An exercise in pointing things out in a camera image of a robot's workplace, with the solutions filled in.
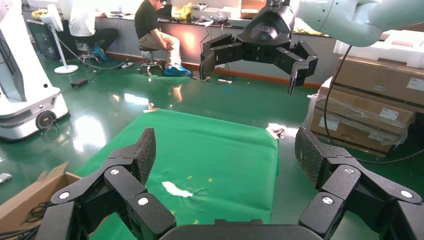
baseboard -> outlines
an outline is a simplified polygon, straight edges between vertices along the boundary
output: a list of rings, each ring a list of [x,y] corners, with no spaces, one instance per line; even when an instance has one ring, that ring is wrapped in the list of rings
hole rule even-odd
[[[140,62],[140,61],[145,60],[145,58],[142,58],[141,56],[124,55],[124,54],[115,53],[115,52],[107,52],[106,55],[108,57],[111,57],[111,58],[114,58],[114,59],[122,59],[122,60],[128,59],[129,61],[135,61],[135,62]],[[181,65],[183,67],[190,69],[190,70],[193,70],[193,71],[199,70],[199,65],[197,65],[197,64],[184,63],[183,62]],[[213,70],[213,72],[216,73],[216,74],[238,76],[238,77],[243,77],[243,78],[248,78],[248,79],[257,79],[257,80],[268,81],[268,82],[279,83],[279,84],[286,84],[286,85],[288,85],[289,81],[290,81],[287,78],[275,77],[275,76],[266,76],[266,75],[254,74],[254,73],[249,73],[249,72],[233,71],[233,70],[228,71],[225,68],[215,68],[215,70]],[[303,86],[306,87],[306,88],[310,88],[310,89],[320,89],[321,84],[313,83],[313,82],[305,82]]]

rolling stool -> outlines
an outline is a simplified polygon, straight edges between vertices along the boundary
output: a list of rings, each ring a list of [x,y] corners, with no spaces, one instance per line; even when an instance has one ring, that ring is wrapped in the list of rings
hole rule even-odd
[[[102,60],[99,58],[99,55],[97,53],[91,53],[91,49],[88,43],[84,41],[76,40],[76,39],[75,39],[75,43],[81,44],[81,46],[83,46],[84,50],[87,52],[87,53],[83,53],[79,55],[79,60],[82,62],[82,64],[84,64],[84,66],[87,66],[86,59],[94,59],[97,63],[99,64],[102,63]]]
[[[143,62],[143,64],[140,67],[140,73],[143,73],[143,67],[146,67],[145,73],[147,73],[148,76],[151,76],[152,73],[150,72],[150,68],[151,67],[156,67],[159,66],[160,71],[162,72],[162,66],[161,66],[161,61],[155,61],[155,59],[153,58],[153,52],[157,51],[159,49],[152,49],[152,48],[146,48],[143,46],[139,46],[138,49],[140,49],[142,52],[148,52],[148,57],[150,59],[150,62]]]

green floor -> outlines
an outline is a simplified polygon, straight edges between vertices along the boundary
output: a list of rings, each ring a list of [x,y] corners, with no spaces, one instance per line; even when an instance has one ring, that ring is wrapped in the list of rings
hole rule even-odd
[[[316,92],[299,87],[288,96],[285,85],[245,78],[221,85],[188,77],[153,76],[149,81],[148,77],[138,74],[136,66],[102,72],[89,85],[70,90],[72,81],[91,78],[95,74],[93,69],[81,66],[77,73],[56,75],[54,68],[59,66],[58,62],[44,58],[41,61],[52,84],[64,92],[70,116],[25,141],[0,141],[0,173],[13,176],[0,184],[0,204],[34,182],[44,170],[49,171],[69,161],[67,171],[74,172],[147,109],[146,105],[140,104],[145,99],[161,109],[260,128],[265,128],[268,123],[278,123],[296,129],[306,116],[307,95]],[[417,144],[409,140],[388,159],[406,156],[418,149]],[[352,150],[351,153],[369,161],[376,160],[358,151]],[[418,172],[424,169],[423,159],[420,156],[409,162],[366,164],[365,167],[424,196],[424,176]],[[280,140],[280,160],[272,221],[297,224],[300,214],[317,191],[295,160],[294,136],[287,134]],[[371,240],[378,239],[378,236],[357,216],[347,213],[333,239]]]

man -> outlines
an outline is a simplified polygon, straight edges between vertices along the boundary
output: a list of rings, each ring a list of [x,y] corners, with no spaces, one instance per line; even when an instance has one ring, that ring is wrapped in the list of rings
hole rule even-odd
[[[164,1],[144,0],[141,3],[135,13],[135,31],[142,47],[168,52],[164,74],[172,75],[172,71],[178,76],[188,76],[191,72],[181,66],[180,40],[159,31],[156,11],[162,8]]]
[[[95,29],[96,17],[106,17],[96,8],[96,0],[75,0],[70,14],[69,30],[76,40],[88,44],[91,51],[97,53],[104,61],[108,60],[105,52],[118,38],[115,28]]]

green fabric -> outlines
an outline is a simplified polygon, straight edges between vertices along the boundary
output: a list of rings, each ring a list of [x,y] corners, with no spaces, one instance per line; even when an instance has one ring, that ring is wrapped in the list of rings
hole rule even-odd
[[[116,148],[135,143],[145,128],[156,134],[156,161],[147,181],[178,225],[213,224],[215,219],[271,222],[278,171],[278,142],[265,129],[180,112],[142,114],[87,161],[76,174],[98,169]],[[162,182],[193,193],[181,197]],[[92,239],[133,239],[116,216]]]

